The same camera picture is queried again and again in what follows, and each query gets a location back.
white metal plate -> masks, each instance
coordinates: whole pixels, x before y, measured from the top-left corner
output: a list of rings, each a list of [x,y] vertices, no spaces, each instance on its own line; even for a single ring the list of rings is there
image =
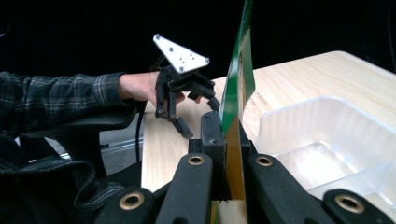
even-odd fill
[[[209,64],[209,58],[186,49],[160,35],[155,35],[153,41],[179,74]]]

black background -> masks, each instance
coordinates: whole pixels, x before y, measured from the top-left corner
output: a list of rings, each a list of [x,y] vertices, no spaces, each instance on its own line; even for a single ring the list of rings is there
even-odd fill
[[[255,0],[253,67],[344,50],[395,72],[392,0]],[[0,70],[23,75],[146,72],[160,34],[210,58],[201,72],[227,75],[242,0],[0,0]]]

black clamp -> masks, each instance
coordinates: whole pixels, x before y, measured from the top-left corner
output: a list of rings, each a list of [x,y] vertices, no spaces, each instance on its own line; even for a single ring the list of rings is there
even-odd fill
[[[205,97],[209,100],[207,103],[210,108],[218,111],[219,101],[215,97],[214,86],[215,82],[199,74],[198,70],[179,74],[171,65],[161,68],[155,87],[157,92],[155,116],[172,122],[184,138],[192,138],[193,133],[187,123],[183,118],[177,118],[177,97],[183,91],[189,91],[188,97],[190,99],[196,100],[200,96]]]

human hand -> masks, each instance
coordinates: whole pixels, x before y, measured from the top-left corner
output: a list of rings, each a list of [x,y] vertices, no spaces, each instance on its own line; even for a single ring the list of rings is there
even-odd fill
[[[119,94],[122,99],[135,99],[137,101],[150,101],[157,105],[157,96],[155,84],[159,72],[124,74],[119,79]],[[177,97],[177,103],[185,99],[185,95],[181,93]]]

person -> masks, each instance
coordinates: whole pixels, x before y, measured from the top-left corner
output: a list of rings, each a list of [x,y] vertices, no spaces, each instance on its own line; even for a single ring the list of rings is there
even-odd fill
[[[98,208],[123,186],[95,179],[85,161],[52,156],[29,162],[14,139],[108,106],[156,105],[158,75],[28,77],[0,72],[0,223],[92,222]],[[180,94],[177,102],[184,98]]]

